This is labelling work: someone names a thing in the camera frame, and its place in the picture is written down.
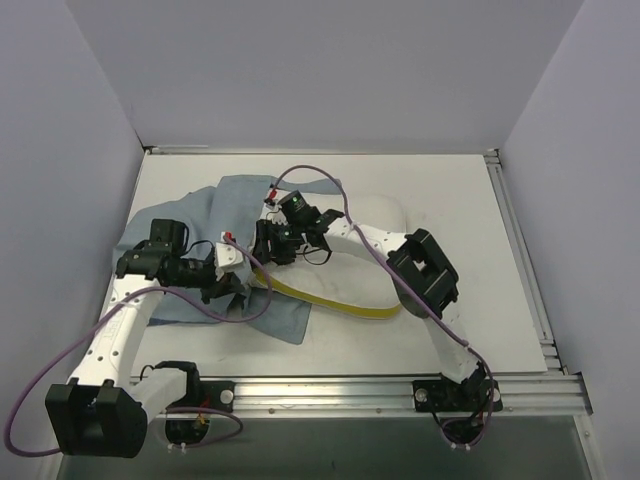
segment wire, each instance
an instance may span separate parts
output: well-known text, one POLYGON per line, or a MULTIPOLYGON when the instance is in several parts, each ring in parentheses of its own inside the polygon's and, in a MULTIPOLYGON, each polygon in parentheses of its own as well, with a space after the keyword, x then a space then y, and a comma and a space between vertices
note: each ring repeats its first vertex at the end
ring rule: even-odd
MULTIPOLYGON (((391 278, 396 282, 396 284, 400 285, 400 287, 407 293, 407 295, 409 295, 411 297, 411 299, 414 302, 416 302, 433 319, 434 322, 436 322, 436 324, 447 334, 447 336, 449 336, 449 338, 451 338, 458 345, 464 347, 471 355, 473 355, 476 359, 478 359, 478 361, 484 367, 485 372, 487 373, 487 376, 489 377, 490 386, 489 386, 488 398, 490 398, 491 401, 489 402, 489 407, 487 409, 487 416, 486 416, 486 419, 485 419, 484 424, 482 426, 482 430, 480 430, 478 435, 473 440, 471 440, 470 442, 465 443, 465 444, 459 444, 459 443, 455 442, 453 439, 447 437, 447 434, 446 434, 444 428, 440 429, 440 433, 441 433, 442 437, 445 439, 445 441, 451 442, 453 444, 452 446, 455 447, 455 448, 468 450, 468 449, 476 446, 484 438, 484 435, 486 434, 486 431, 489 428, 489 425, 491 423, 491 416, 493 414, 493 396, 494 396, 494 392, 495 392, 495 384, 494 384, 493 372, 489 368, 489 365, 488 365, 487 361, 484 359, 484 357, 482 355, 480 355, 480 353, 477 350, 475 350, 473 347, 470 346, 468 340, 465 340, 464 338, 461 338, 458 334, 456 334, 453 330, 451 330, 442 321, 442 318, 440 318, 438 315, 436 315, 435 312, 429 307, 429 305, 427 305, 422 300, 422 298, 420 298, 420 296, 411 289, 411 287, 407 284, 407 282, 405 282, 404 279, 402 277, 400 277, 400 275, 398 275, 396 272, 394 272, 386 264, 385 259, 382 258, 382 256, 373 248, 373 246, 369 243, 369 241, 365 237, 364 232, 362 231, 362 229, 351 218, 351 214, 349 213, 349 198, 347 197, 347 193, 345 192, 342 184, 335 177, 333 177, 330 173, 326 172, 325 170, 323 170, 323 169, 321 169, 319 167, 316 167, 314 165, 296 165, 296 166, 288 168, 284 172, 282 172, 282 174, 274 182, 273 188, 276 189, 278 187, 278 184, 282 181, 282 179, 287 174, 289 174, 290 172, 293 172, 294 170, 300 170, 300 169, 314 170, 314 171, 324 175, 329 180, 331 180, 331 182, 333 182, 335 184, 335 186, 338 188, 338 191, 342 195, 345 219, 347 220, 347 222, 349 222, 349 225, 351 226, 351 228, 353 228, 353 230, 358 234, 358 236, 360 237, 360 240, 362 241, 362 244, 367 249, 367 251, 373 256, 373 258, 376 260, 376 262, 378 262, 378 264, 391 276, 391 278)), ((443 427, 446 426, 445 422, 446 422, 446 420, 442 422, 442 426, 443 427)))
POLYGON ((147 370, 147 368, 150 368, 151 370, 156 369, 156 367, 154 367, 153 365, 145 365, 144 367, 142 367, 142 370, 140 370, 140 381, 142 381, 142 377, 144 376, 144 372, 147 370))
POLYGON ((316 252, 320 252, 320 251, 322 251, 322 249, 321 249, 321 248, 316 248, 315 250, 307 251, 307 247, 304 247, 304 249, 302 250, 301 255, 302 255, 302 258, 304 258, 305 262, 307 262, 308 264, 310 264, 310 265, 315 265, 315 266, 321 266, 321 265, 324 265, 325 263, 327 263, 327 262, 329 261, 329 259, 331 258, 331 254, 333 253, 331 250, 329 250, 329 251, 327 252, 327 256, 326 256, 326 257, 325 257, 325 259, 324 259, 322 262, 320 262, 320 263, 312 262, 311 260, 309 260, 309 259, 307 258, 307 255, 309 255, 310 253, 316 253, 316 252))
POLYGON ((477 428, 477 425, 474 425, 474 422, 480 421, 482 423, 484 421, 482 414, 484 412, 484 409, 487 406, 488 401, 489 401, 489 396, 486 396, 482 404, 468 417, 449 418, 442 421, 438 417, 438 414, 433 408, 433 405, 429 398, 427 398, 427 407, 429 408, 429 412, 431 413, 431 416, 433 417, 435 422, 438 424, 442 432, 446 435, 446 438, 448 440, 453 441, 456 444, 463 445, 465 444, 465 441, 466 441, 463 438, 464 431, 456 432, 453 430, 453 428, 458 426, 461 429, 462 428, 467 429, 467 432, 471 428, 477 428))
POLYGON ((200 447, 208 447, 209 445, 213 445, 214 443, 222 442, 223 440, 228 440, 229 438, 235 437, 239 435, 244 430, 244 423, 238 417, 236 417, 233 413, 223 412, 222 410, 215 410, 213 408, 206 407, 173 407, 167 408, 167 413, 197 413, 199 415, 219 415, 221 417, 226 417, 238 424, 238 428, 236 428, 233 432, 225 433, 222 435, 218 435, 212 438, 204 438, 199 443, 192 443, 190 445, 185 445, 184 448, 200 448, 200 447))
POLYGON ((191 235, 191 230, 189 230, 189 225, 187 225, 186 223, 184 224, 184 228, 187 230, 186 235, 185 235, 187 238, 184 239, 184 245, 189 245, 189 236, 191 235))
POLYGON ((269 220, 269 215, 273 215, 275 217, 278 213, 280 213, 279 209, 273 212, 267 212, 267 214, 264 216, 264 219, 269 220))
POLYGON ((203 243, 208 243, 209 245, 211 245, 211 250, 213 250, 214 248, 216 248, 216 247, 215 247, 215 245, 213 244, 213 242, 212 242, 211 240, 198 240, 197 242, 193 242, 193 243, 191 244, 191 246, 189 247, 189 249, 188 249, 186 252, 184 252, 184 253, 182 254, 182 256, 187 255, 187 254, 191 251, 191 249, 193 249, 193 247, 195 247, 196 245, 201 245, 201 244, 203 244, 203 243))
MULTIPOLYGON (((236 242, 234 242, 233 240, 228 238, 226 235, 224 236, 224 241, 226 243, 228 243, 229 245, 231 245, 232 247, 234 247, 240 253, 242 253, 245 257, 247 257, 249 259, 249 261, 256 268, 258 268, 260 270, 260 272, 262 273, 262 275, 264 276, 264 279, 265 279, 265 281, 267 283, 267 301, 265 302, 264 306, 260 309, 259 312, 255 313, 255 314, 253 314, 253 315, 251 315, 249 317, 242 318, 240 320, 229 320, 228 318, 223 317, 222 315, 219 315, 217 313, 209 311, 203 304, 201 304, 198 301, 188 297, 185 293, 181 292, 180 290, 176 290, 176 289, 172 289, 172 288, 168 288, 168 287, 146 287, 146 288, 141 288, 140 290, 137 290, 137 291, 127 295, 122 300, 122 302, 128 303, 128 302, 132 301, 134 298, 139 297, 140 295, 145 295, 145 294, 151 293, 151 292, 163 292, 163 293, 168 293, 170 295, 174 295, 176 297, 181 298, 182 300, 187 302, 192 307, 196 308, 198 311, 200 311, 201 313, 203 313, 207 317, 213 318, 214 320, 218 320, 220 322, 245 323, 245 322, 250 322, 252 320, 255 320, 256 318, 260 317, 260 315, 265 313, 267 311, 267 308, 269 308, 269 305, 271 304, 271 300, 273 298, 273 283, 271 282, 271 276, 269 275, 269 272, 267 271, 267 269, 253 255, 251 255, 251 253, 249 253, 245 248, 243 248, 240 245, 238 245, 236 242)), ((22 450, 22 449, 16 447, 13 444, 13 442, 11 441, 11 428, 13 427, 13 422, 15 421, 16 416, 18 415, 18 411, 20 410, 20 407, 22 406, 22 404, 24 403, 25 399, 27 398, 27 395, 29 395, 29 393, 31 393, 31 391, 38 384, 38 382, 40 380, 42 380, 42 377, 44 377, 53 367, 55 367, 58 363, 60 363, 60 361, 63 358, 65 358, 67 355, 69 355, 71 352, 73 352, 76 348, 78 348, 80 345, 83 345, 86 342, 88 342, 89 340, 91 340, 91 338, 95 335, 95 333, 98 330, 100 330, 109 320, 111 320, 115 316, 116 313, 118 313, 120 310, 122 310, 122 308, 124 308, 124 305, 123 305, 122 302, 116 304, 111 310, 109 310, 107 313, 105 313, 102 316, 102 318, 100 320, 98 320, 98 323, 96 323, 83 337, 81 337, 78 340, 76 340, 69 347, 67 347, 64 351, 60 352, 56 357, 54 357, 49 363, 47 363, 42 368, 42 370, 40 370, 38 373, 36 373, 36 375, 29 381, 29 383, 27 383, 27 386, 24 387, 22 392, 20 392, 20 394, 18 395, 18 398, 16 399, 15 403, 11 407, 11 410, 9 411, 9 414, 7 415, 7 421, 6 421, 5 425, 4 425, 3 440, 4 440, 4 445, 5 445, 7 450, 9 450, 14 455, 18 455, 20 457, 27 457, 27 458, 46 457, 48 455, 54 455, 56 453, 60 453, 60 449, 59 448, 53 448, 53 449, 50 449, 50 450, 42 450, 42 451, 35 451, 34 452, 34 451, 22 450)))

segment yellow strap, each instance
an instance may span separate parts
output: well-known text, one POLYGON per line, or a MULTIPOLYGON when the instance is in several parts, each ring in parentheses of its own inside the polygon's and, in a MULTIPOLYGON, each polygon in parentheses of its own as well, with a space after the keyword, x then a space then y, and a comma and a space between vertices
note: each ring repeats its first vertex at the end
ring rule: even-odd
MULTIPOLYGON (((258 280, 260 285, 267 285, 267 282, 265 281, 264 275, 261 271, 254 270, 253 273, 255 274, 256 280, 258 280)), ((280 292, 284 295, 297 298, 298 300, 304 300, 305 302, 309 302, 314 305, 322 305, 323 307, 332 308, 334 310, 338 310, 339 312, 348 313, 349 315, 354 315, 356 317, 384 320, 393 317, 402 309, 402 305, 400 304, 395 305, 391 308, 356 307, 354 305, 335 302, 333 300, 327 300, 326 298, 316 297, 315 295, 311 295, 310 293, 301 292, 300 290, 296 290, 295 288, 289 287, 288 285, 279 282, 273 277, 271 277, 271 283, 273 284, 273 289, 275 291, 280 292)))

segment cable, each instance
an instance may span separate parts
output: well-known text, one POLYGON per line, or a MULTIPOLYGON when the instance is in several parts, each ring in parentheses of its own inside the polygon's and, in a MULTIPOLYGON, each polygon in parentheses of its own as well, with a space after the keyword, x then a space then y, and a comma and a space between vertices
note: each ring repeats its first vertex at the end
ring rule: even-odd
POLYGON ((186 223, 184 224, 184 228, 187 230, 186 232, 186 238, 184 239, 184 245, 189 245, 189 236, 191 235, 191 230, 189 230, 189 225, 187 225, 186 223))
POLYGON ((264 219, 265 220, 269 220, 269 215, 273 215, 275 217, 278 213, 280 213, 280 210, 276 210, 276 211, 273 211, 273 212, 267 212, 267 214, 264 216, 264 219))
MULTIPOLYGON (((441 428, 441 430, 440 430, 440 433, 441 433, 442 437, 445 439, 445 441, 451 442, 452 443, 452 447, 454 447, 454 448, 460 448, 460 449, 464 449, 464 450, 469 450, 470 448, 476 446, 484 438, 484 435, 486 434, 486 431, 489 428, 489 424, 491 423, 491 416, 493 414, 493 397, 494 397, 494 392, 495 392, 494 377, 493 377, 493 372, 489 368, 489 365, 488 365, 487 361, 484 359, 484 357, 482 357, 482 355, 480 355, 480 353, 478 351, 476 351, 473 347, 471 347, 469 345, 469 341, 468 340, 465 340, 464 338, 461 338, 453 330, 451 330, 447 325, 445 325, 445 323, 442 321, 442 319, 438 315, 435 314, 435 312, 429 307, 429 305, 427 305, 422 300, 422 298, 420 298, 420 296, 416 292, 414 292, 411 289, 411 287, 409 287, 409 285, 407 285, 407 283, 402 279, 402 277, 400 277, 396 272, 394 272, 386 264, 386 262, 382 258, 382 256, 368 242, 368 240, 365 237, 364 232, 362 231, 362 229, 351 218, 351 214, 349 213, 349 198, 347 197, 347 193, 345 192, 344 188, 342 187, 342 184, 335 177, 333 177, 330 173, 326 172, 325 170, 323 170, 323 169, 321 169, 319 167, 313 166, 313 165, 296 165, 296 166, 288 168, 284 172, 282 172, 282 174, 274 182, 273 189, 276 189, 278 187, 278 184, 282 181, 282 179, 287 174, 289 174, 290 172, 292 172, 294 170, 300 170, 300 169, 314 170, 314 171, 324 175, 329 180, 331 180, 331 182, 334 183, 334 185, 338 188, 338 191, 342 195, 344 216, 345 216, 347 222, 349 222, 349 225, 351 226, 351 228, 353 228, 353 230, 360 237, 360 240, 362 241, 362 244, 367 249, 367 251, 373 256, 373 258, 376 260, 376 262, 378 262, 378 264, 391 276, 391 278, 393 278, 393 280, 396 282, 396 284, 400 285, 400 287, 407 293, 407 295, 409 295, 411 297, 411 299, 414 302, 416 302, 433 319, 434 322, 436 322, 436 324, 449 336, 449 338, 451 338, 458 345, 464 347, 471 355, 476 357, 478 359, 478 361, 484 367, 485 372, 487 373, 487 376, 489 377, 490 387, 489 387, 489 396, 488 396, 488 398, 490 398, 491 401, 489 402, 489 407, 487 409, 487 416, 486 416, 486 419, 484 421, 484 425, 482 426, 482 430, 478 433, 478 435, 472 441, 470 441, 470 442, 468 442, 466 444, 458 444, 458 443, 456 443, 455 441, 453 441, 452 439, 447 437, 444 428, 441 428)), ((446 420, 442 422, 442 426, 443 427, 447 425, 446 422, 447 422, 446 420)))
POLYGON ((321 248, 316 248, 315 250, 307 251, 307 246, 305 246, 305 247, 304 247, 304 249, 302 250, 301 255, 302 255, 302 258, 304 258, 304 261, 305 261, 305 262, 307 262, 309 265, 315 265, 315 266, 318 266, 318 267, 319 267, 319 266, 321 266, 321 265, 326 264, 326 263, 331 259, 331 254, 332 254, 333 252, 332 252, 331 250, 329 250, 329 251, 327 252, 327 256, 325 257, 325 259, 324 259, 322 262, 320 262, 320 263, 312 262, 311 260, 309 260, 309 259, 307 258, 307 255, 309 255, 309 254, 311 254, 311 253, 319 252, 319 251, 321 251, 321 250, 322 250, 321 248))
POLYGON ((184 253, 182 254, 182 256, 187 255, 187 254, 191 251, 191 249, 193 249, 193 247, 195 247, 196 245, 201 245, 201 244, 203 244, 203 243, 208 243, 209 245, 211 245, 211 250, 213 250, 214 248, 216 248, 216 247, 215 247, 215 245, 213 244, 213 242, 212 242, 211 240, 198 240, 197 242, 193 242, 193 243, 191 244, 191 246, 189 247, 189 249, 188 249, 186 252, 184 252, 184 253))
MULTIPOLYGON (((246 256, 249 259, 249 261, 255 267, 257 267, 260 270, 260 272, 262 273, 262 275, 264 276, 264 279, 265 279, 265 281, 267 283, 267 301, 266 301, 265 305, 260 309, 260 311, 258 313, 255 313, 255 314, 253 314, 253 315, 251 315, 249 317, 246 317, 246 318, 242 318, 240 320, 229 320, 226 317, 223 317, 222 315, 219 315, 217 313, 214 313, 214 312, 211 312, 211 311, 207 310, 207 308, 204 305, 202 305, 198 301, 193 300, 192 298, 188 297, 185 293, 181 292, 180 290, 175 290, 175 289, 172 289, 172 288, 169 288, 169 287, 146 287, 146 288, 141 288, 140 290, 137 290, 137 291, 127 295, 122 300, 122 302, 128 303, 128 302, 132 301, 134 298, 139 297, 140 295, 144 295, 144 294, 151 293, 151 292, 163 292, 163 293, 168 293, 168 294, 171 294, 171 295, 174 295, 176 297, 181 298, 182 300, 184 300, 189 305, 191 305, 194 308, 196 308, 198 311, 200 311, 204 315, 208 316, 209 318, 213 318, 214 320, 218 320, 220 322, 245 323, 245 322, 250 322, 252 320, 255 320, 256 318, 260 317, 260 315, 262 315, 264 312, 266 312, 267 308, 269 308, 269 305, 271 304, 271 300, 273 298, 273 283, 271 282, 271 276, 269 275, 269 272, 267 271, 267 269, 253 255, 251 255, 251 253, 249 253, 246 249, 244 249, 243 247, 238 245, 236 242, 234 242, 233 240, 228 238, 226 235, 224 236, 224 241, 226 243, 228 243, 229 245, 231 245, 232 247, 234 247, 235 249, 237 249, 244 256, 246 256)), ((47 455, 54 455, 56 453, 60 453, 60 449, 59 448, 53 448, 53 449, 50 449, 50 450, 42 450, 42 451, 37 451, 37 452, 33 452, 33 451, 30 452, 30 451, 22 450, 22 449, 16 447, 13 444, 13 442, 11 441, 11 428, 13 426, 13 422, 15 421, 16 416, 18 415, 18 411, 20 410, 20 407, 24 403, 24 400, 27 398, 27 395, 29 395, 29 393, 31 392, 31 390, 33 390, 33 388, 37 385, 37 383, 40 380, 42 380, 42 377, 44 377, 53 367, 55 367, 58 363, 60 363, 60 361, 64 357, 69 355, 72 351, 74 351, 80 345, 83 345, 84 343, 86 343, 89 340, 91 340, 91 338, 95 335, 95 333, 98 330, 100 330, 109 320, 111 320, 115 316, 116 313, 118 313, 122 308, 124 308, 124 305, 123 305, 122 302, 116 304, 111 310, 109 310, 107 313, 105 313, 103 315, 103 317, 100 320, 98 320, 98 323, 96 323, 83 337, 81 337, 78 340, 76 340, 69 347, 67 347, 64 351, 60 352, 56 357, 54 357, 49 363, 47 363, 42 368, 42 370, 40 370, 29 381, 29 383, 27 383, 27 386, 24 387, 22 392, 20 392, 20 394, 18 395, 17 400, 15 401, 15 403, 11 407, 11 410, 9 411, 9 414, 7 415, 7 421, 6 421, 5 425, 4 425, 3 440, 4 440, 4 446, 6 447, 7 450, 9 450, 14 455, 18 455, 20 457, 28 457, 28 458, 45 457, 47 455)))
POLYGON ((145 365, 144 367, 142 367, 142 370, 140 370, 140 381, 142 381, 142 377, 144 376, 144 372, 147 371, 147 368, 150 368, 151 370, 156 369, 156 367, 154 367, 153 365, 145 365))

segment metal frame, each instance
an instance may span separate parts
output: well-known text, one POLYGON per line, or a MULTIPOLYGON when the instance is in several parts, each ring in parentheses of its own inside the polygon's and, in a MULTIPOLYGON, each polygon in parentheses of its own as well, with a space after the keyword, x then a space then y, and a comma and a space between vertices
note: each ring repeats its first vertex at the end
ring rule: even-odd
MULTIPOLYGON (((156 147, 147 150, 147 155, 205 153, 247 152, 216 152, 200 147, 156 147)), ((327 155, 333 152, 251 153, 327 155)), ((544 374, 496 375, 504 404, 504 410, 496 415, 573 417, 592 478, 606 478, 593 436, 589 418, 592 411, 585 385, 580 375, 569 375, 562 368, 533 265, 502 174, 498 152, 489 152, 485 156, 485 162, 548 368, 548 372, 544 374)), ((414 410, 412 381, 433 378, 435 377, 415 374, 370 377, 239 377, 224 380, 236 383, 233 408, 234 413, 242 418, 415 418, 424 414, 414 410)), ((215 381, 221 378, 205 377, 203 380, 215 381)), ((189 416, 162 415, 166 418, 189 416)))
POLYGON ((219 148, 209 145, 147 145, 143 147, 149 155, 485 155, 487 151, 460 150, 457 152, 425 151, 409 148, 380 148, 372 152, 366 148, 219 148))

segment metal bracket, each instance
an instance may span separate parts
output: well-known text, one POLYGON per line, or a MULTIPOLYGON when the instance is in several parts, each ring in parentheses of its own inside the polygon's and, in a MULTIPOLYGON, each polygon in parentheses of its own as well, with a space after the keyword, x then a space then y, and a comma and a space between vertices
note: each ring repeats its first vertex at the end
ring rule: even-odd
MULTIPOLYGON (((413 386, 413 403, 416 412, 431 413, 473 413, 479 410, 487 411, 488 398, 491 383, 485 379, 480 384, 476 393, 472 396, 464 395, 462 387, 448 380, 415 380, 413 386)), ((493 381, 494 398, 493 411, 500 412, 503 409, 498 382, 493 381)))
POLYGON ((511 244, 513 258, 516 261, 516 267, 518 268, 518 273, 524 286, 529 310, 534 319, 534 326, 540 340, 553 340, 549 318, 547 317, 544 302, 542 301, 542 295, 536 280, 531 258, 529 257, 529 251, 527 250, 527 245, 520 230, 511 198, 509 197, 509 191, 502 174, 502 167, 500 164, 488 163, 487 170, 496 195, 498 208, 502 215, 502 221, 507 231, 507 237, 511 244))

